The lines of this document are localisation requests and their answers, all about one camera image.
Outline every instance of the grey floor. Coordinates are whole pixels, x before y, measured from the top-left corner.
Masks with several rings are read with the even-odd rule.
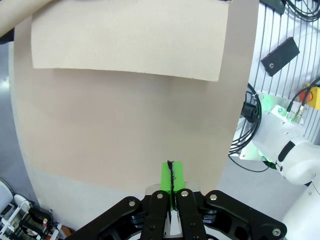
[[[0,178],[16,194],[38,203],[22,159],[12,112],[8,77],[8,45],[0,44]]]

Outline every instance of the cardboard tube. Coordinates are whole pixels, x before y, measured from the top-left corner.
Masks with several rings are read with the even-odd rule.
[[[52,0],[0,1],[0,37]]]

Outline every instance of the beige cardboard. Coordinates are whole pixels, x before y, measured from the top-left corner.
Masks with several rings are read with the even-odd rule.
[[[0,1],[0,37],[52,0]]]
[[[56,1],[33,16],[33,67],[218,81],[228,8],[219,0]]]
[[[28,166],[107,189],[143,193],[160,182],[162,162],[182,161],[186,181],[198,182],[203,193],[214,189],[248,82],[258,1],[237,0],[229,10],[218,82],[34,69],[31,20],[21,23],[10,81],[14,120]],[[48,191],[54,182],[37,174],[31,181],[38,198],[52,196]],[[37,182],[48,183],[47,191]],[[56,201],[45,199],[47,206]]]

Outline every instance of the black bracket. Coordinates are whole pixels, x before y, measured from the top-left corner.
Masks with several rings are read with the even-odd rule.
[[[172,240],[218,240],[205,226],[232,240],[283,240],[287,234],[283,223],[218,190],[203,196],[181,189],[175,199],[182,237]],[[141,201],[124,198],[66,240],[127,240],[138,233],[141,240],[162,240],[169,237],[170,222],[170,195],[159,190]]]

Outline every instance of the white panel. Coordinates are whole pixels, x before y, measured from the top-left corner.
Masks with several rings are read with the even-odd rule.
[[[305,3],[309,8],[315,7],[312,0],[306,0]],[[304,3],[297,1],[296,4],[301,6]],[[292,99],[306,83],[320,76],[319,35],[319,21],[306,23],[296,18],[292,12],[288,14],[288,7],[283,15],[279,15],[260,4],[249,83],[259,92]],[[294,38],[300,53],[270,77],[260,60],[289,37]],[[314,143],[320,128],[320,114],[317,110],[307,107],[304,119],[305,136]]]

